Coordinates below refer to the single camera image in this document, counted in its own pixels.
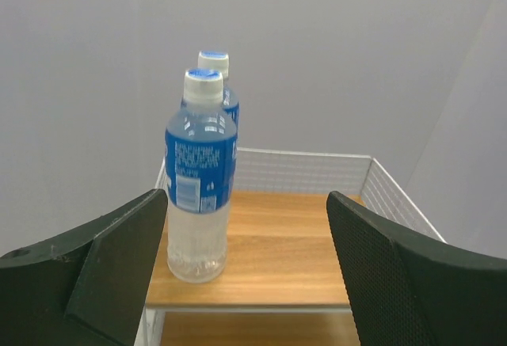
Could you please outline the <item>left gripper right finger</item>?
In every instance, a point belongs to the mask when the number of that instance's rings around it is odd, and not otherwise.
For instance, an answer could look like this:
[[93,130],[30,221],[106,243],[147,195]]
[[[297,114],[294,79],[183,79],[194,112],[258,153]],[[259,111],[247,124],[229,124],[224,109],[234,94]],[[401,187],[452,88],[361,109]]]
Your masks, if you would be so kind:
[[504,345],[506,261],[446,244],[344,196],[326,201],[362,345]]

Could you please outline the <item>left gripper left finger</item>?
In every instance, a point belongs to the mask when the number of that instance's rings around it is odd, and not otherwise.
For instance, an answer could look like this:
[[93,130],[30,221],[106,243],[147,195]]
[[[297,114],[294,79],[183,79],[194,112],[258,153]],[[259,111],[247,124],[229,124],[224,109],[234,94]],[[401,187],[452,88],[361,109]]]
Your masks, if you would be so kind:
[[167,194],[116,210],[1,257],[3,345],[133,345]]

